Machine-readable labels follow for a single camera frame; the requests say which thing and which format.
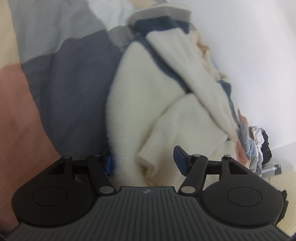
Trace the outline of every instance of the ridged surface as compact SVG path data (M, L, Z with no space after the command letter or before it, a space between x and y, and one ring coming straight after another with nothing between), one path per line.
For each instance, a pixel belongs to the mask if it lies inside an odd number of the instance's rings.
M172 187L123 187L99 198L80 220L58 228L34 228L21 224L7 241L280 241L288 237L269 225L260 229L225 226L207 216L192 197Z

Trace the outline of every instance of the logo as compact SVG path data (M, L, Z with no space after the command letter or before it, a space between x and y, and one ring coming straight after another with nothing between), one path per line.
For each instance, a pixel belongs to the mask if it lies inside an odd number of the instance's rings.
M143 191L143 193L149 194L149 193L151 193L151 191L149 189L146 189L145 191Z

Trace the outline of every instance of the silver screw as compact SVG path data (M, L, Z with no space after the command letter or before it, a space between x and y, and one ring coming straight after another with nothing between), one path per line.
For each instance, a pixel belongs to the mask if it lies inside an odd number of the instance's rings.
M100 193L103 193L103 194L110 194L114 191L114 188L110 186L103 186L103 187L100 187L99 191Z
M196 190L192 186L184 186L181 188L181 192L186 193L186 194L191 194L194 193Z

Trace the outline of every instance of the fuzzy white fabric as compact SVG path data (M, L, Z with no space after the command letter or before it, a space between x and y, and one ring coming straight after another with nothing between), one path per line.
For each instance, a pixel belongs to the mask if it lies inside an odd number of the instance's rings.
M173 147L213 160L235 155L237 126L228 99L204 67L203 54L180 29L150 32L146 39L193 94L154 63L138 42L126 50L106 106L109 141L116 160L115 186L175 186L184 177Z

